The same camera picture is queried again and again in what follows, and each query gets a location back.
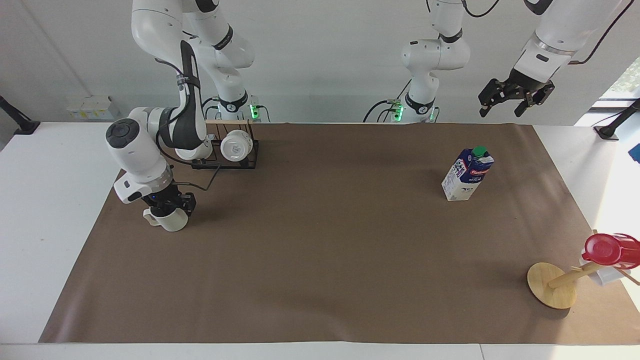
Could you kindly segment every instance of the brown tablecloth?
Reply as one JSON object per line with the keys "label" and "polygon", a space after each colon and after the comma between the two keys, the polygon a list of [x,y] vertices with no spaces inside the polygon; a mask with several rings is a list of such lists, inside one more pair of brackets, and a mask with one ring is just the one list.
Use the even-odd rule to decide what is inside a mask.
{"label": "brown tablecloth", "polygon": [[[640,343],[619,282],[579,280],[570,311],[529,291],[532,264],[578,265],[591,234],[531,126],[254,131],[257,169],[196,190],[178,233],[112,192],[40,341]],[[475,145],[496,163],[470,201],[447,202],[440,182]]]}

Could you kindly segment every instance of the table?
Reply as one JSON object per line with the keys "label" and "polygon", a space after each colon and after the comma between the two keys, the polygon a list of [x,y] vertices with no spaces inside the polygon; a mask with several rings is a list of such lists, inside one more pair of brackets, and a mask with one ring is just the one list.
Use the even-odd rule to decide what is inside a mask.
{"label": "table", "polygon": [[[102,207],[110,186],[118,174],[118,167],[111,159],[102,138],[108,124],[45,123],[33,136],[14,138],[0,152],[2,175],[0,185],[8,191],[8,198],[16,194],[14,201],[0,206],[0,216],[5,227],[0,236],[0,266],[2,277],[0,295],[2,313],[0,343],[35,343],[60,294],[66,278],[90,232]],[[540,138],[562,174],[585,214],[589,224],[601,231],[638,233],[640,227],[630,221],[632,214],[626,206],[637,203],[640,193],[628,193],[620,197],[620,190],[630,184],[638,167],[629,167],[626,159],[617,151],[617,145],[597,142],[590,128],[536,127]],[[606,171],[595,165],[601,160],[612,162],[611,173],[629,177],[608,179]],[[67,206],[64,213],[42,208],[46,203],[77,204]],[[308,343],[301,345],[3,345],[0,354],[11,358],[30,358],[44,351],[53,351],[61,357],[86,355],[87,352],[104,352],[108,348],[118,354],[131,357],[139,352],[151,351],[159,356],[170,354],[237,354],[253,358],[250,349],[260,348],[261,356],[271,352],[274,356],[293,356],[296,349],[304,353],[332,357],[364,354],[368,358],[397,354],[400,358],[423,357],[425,354],[441,354],[442,358],[475,359],[482,355],[479,345],[361,345],[345,343]],[[491,356],[503,354],[498,346]],[[537,347],[533,349],[551,354],[552,349],[566,347]],[[640,347],[619,347],[624,351],[640,352]]]}

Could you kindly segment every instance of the round wooden disc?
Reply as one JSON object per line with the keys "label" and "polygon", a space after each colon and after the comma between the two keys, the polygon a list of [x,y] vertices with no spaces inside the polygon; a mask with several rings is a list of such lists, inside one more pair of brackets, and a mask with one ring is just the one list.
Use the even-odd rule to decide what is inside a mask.
{"label": "round wooden disc", "polygon": [[554,309],[568,309],[575,304],[576,294],[573,283],[552,289],[548,282],[564,275],[559,267],[549,263],[537,263],[527,272],[527,282],[533,295],[544,305]]}

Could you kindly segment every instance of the blue and white carton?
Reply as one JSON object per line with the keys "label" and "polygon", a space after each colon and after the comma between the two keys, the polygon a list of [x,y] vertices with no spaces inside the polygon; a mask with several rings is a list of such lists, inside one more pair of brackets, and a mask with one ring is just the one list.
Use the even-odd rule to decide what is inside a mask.
{"label": "blue and white carton", "polygon": [[494,162],[486,147],[462,150],[447,177],[442,181],[447,200],[469,200]]}

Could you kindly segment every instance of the robotic arm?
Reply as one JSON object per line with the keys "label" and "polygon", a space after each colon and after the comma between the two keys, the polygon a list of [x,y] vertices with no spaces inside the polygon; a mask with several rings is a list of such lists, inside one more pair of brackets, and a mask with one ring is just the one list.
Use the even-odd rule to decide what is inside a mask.
{"label": "robotic arm", "polygon": [[404,66],[411,72],[409,92],[402,99],[401,122],[428,122],[440,82],[434,70],[462,69],[471,50],[462,38],[464,7],[460,0],[438,0],[433,7],[432,26],[437,40],[410,42],[403,50]]}
{"label": "robotic arm", "polygon": [[[227,119],[251,115],[249,94],[236,69],[253,63],[253,49],[224,19],[218,0],[134,0],[131,28],[136,43],[156,61],[177,73],[178,108],[136,108],[114,122],[106,133],[109,151],[126,173],[113,185],[126,204],[143,199],[143,216],[152,225],[178,231],[195,208],[192,193],[182,194],[159,144],[176,149],[184,160],[206,159],[212,153],[202,113],[200,60],[219,92],[220,112]],[[199,36],[185,39],[182,19]]]}
{"label": "robotic arm", "polygon": [[480,115],[510,99],[522,100],[517,117],[534,105],[542,105],[554,90],[551,77],[582,49],[621,0],[524,0],[540,25],[524,45],[520,58],[505,81],[492,79],[478,95]]}

